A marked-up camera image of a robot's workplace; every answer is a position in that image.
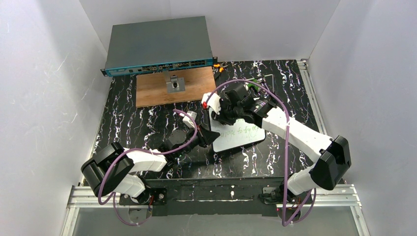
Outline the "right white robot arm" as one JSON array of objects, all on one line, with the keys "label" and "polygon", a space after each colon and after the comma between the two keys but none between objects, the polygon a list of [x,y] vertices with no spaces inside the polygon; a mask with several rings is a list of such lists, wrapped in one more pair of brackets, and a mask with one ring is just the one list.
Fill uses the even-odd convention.
[{"label": "right white robot arm", "polygon": [[225,82],[222,96],[216,91],[204,94],[202,105],[211,109],[211,117],[221,124],[233,125],[236,120],[254,124],[272,132],[301,150],[313,162],[302,171],[290,174],[281,183],[279,194],[294,198],[314,188],[333,190],[351,167],[349,142],[338,135],[332,138],[317,132],[288,115],[268,89],[266,97],[255,97],[242,80]]}]

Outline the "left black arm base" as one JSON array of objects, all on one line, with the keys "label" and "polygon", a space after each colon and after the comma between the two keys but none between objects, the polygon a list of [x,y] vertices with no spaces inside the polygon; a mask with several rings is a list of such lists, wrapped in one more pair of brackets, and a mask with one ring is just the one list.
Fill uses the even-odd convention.
[{"label": "left black arm base", "polygon": [[150,205],[162,206],[166,204],[167,189],[166,188],[147,188],[138,197],[131,197],[127,194],[122,194],[119,199],[121,206],[133,205]]}]

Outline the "white dry-erase board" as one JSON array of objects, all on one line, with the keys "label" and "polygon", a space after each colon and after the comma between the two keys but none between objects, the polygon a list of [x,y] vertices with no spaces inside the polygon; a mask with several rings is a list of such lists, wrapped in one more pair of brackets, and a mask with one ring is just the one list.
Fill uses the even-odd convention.
[{"label": "white dry-erase board", "polygon": [[233,125],[223,125],[209,117],[210,130],[218,132],[220,136],[213,142],[214,152],[222,152],[232,148],[263,141],[266,138],[264,129],[254,124],[237,119]]}]

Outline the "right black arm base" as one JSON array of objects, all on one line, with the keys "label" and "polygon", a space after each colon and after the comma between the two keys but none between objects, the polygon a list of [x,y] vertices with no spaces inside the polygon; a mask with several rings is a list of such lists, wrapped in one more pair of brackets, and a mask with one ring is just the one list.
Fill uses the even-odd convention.
[{"label": "right black arm base", "polygon": [[284,200],[283,183],[279,187],[264,187],[262,193],[258,195],[258,199],[265,205],[279,205],[277,213],[282,223],[286,226],[297,223],[311,212],[316,200],[316,189],[309,190],[300,195],[294,195],[287,191],[287,198]]}]

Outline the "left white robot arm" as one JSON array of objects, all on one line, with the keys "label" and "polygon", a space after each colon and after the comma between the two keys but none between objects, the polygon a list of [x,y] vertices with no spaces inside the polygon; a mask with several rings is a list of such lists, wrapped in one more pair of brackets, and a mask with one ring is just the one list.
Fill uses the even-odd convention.
[{"label": "left white robot arm", "polygon": [[188,131],[175,130],[154,150],[154,154],[132,151],[111,167],[114,160],[126,151],[120,143],[114,142],[86,161],[81,166],[81,172],[95,196],[99,194],[105,174],[110,172],[104,182],[102,195],[116,192],[128,195],[141,205],[148,204],[152,200],[151,187],[136,175],[137,172],[160,172],[196,146],[206,148],[219,137],[219,132],[210,131],[202,126],[198,126],[197,129],[190,128]]}]

